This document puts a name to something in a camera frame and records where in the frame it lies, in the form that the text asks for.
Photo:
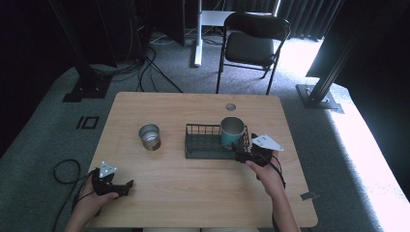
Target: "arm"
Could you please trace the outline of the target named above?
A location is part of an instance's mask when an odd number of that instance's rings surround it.
[[[65,231],[84,231],[85,225],[100,210],[100,208],[116,197],[118,197],[118,193],[116,192],[98,196],[93,190],[91,177],[89,177],[81,194],[78,196],[79,200],[75,205],[72,217],[70,218]]]
[[[273,155],[278,157],[278,151],[274,151]],[[275,158],[271,159],[271,163],[278,166],[278,161]],[[271,196],[273,206],[272,220],[277,223],[280,232],[301,231],[293,216],[279,174],[270,165],[261,167],[249,160],[246,164],[256,173],[266,193]]]

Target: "gray carpet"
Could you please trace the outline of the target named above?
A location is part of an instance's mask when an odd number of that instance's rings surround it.
[[[296,84],[317,81],[304,76],[318,47],[318,43],[311,41],[288,41],[271,90],[271,95],[279,96],[283,104],[308,187],[320,194],[313,200],[319,222],[311,231],[383,231],[337,133],[332,115],[340,113],[306,109],[296,91]],[[204,44],[199,68],[192,66],[194,45],[190,41],[186,47],[158,41],[152,44],[152,48],[157,52],[155,64],[183,92],[215,93],[219,46]],[[153,58],[153,51],[150,50],[148,56]],[[226,68],[220,92],[264,95],[268,79],[255,78],[259,75],[260,72]],[[115,95],[135,91],[138,85],[136,74],[118,75],[113,78],[104,99],[62,102],[77,78],[76,71],[70,69],[55,81],[31,120],[0,159],[0,231],[51,231],[59,208],[71,189],[70,185],[61,185],[54,180],[54,165],[61,160],[76,159],[81,164],[81,175],[85,175]],[[143,76],[142,87],[146,92],[177,92],[169,81],[150,69]],[[334,85],[331,93],[338,103],[354,107],[345,88]],[[96,116],[100,120],[93,130],[77,129],[81,117]],[[64,180],[76,177],[73,165],[60,166],[58,173]],[[62,231],[67,223],[71,203],[72,200],[63,211],[57,231]]]

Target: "metal wire basket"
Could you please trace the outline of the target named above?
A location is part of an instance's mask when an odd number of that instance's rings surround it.
[[[248,128],[245,126],[237,149],[247,151],[248,146]],[[187,159],[235,159],[235,152],[220,144],[220,125],[187,124],[185,154]]]

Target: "metal cup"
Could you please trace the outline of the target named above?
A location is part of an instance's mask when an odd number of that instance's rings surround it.
[[[237,117],[226,117],[220,122],[220,144],[223,148],[232,149],[232,143],[238,145],[245,132],[244,122]]]
[[[142,126],[139,130],[142,145],[149,151],[156,151],[161,146],[160,128],[154,124]]]

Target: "chair backrest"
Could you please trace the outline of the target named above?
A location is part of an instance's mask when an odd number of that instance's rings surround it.
[[[284,42],[290,34],[289,22],[281,17],[260,14],[233,13],[224,22],[226,29],[242,31],[256,38]]]

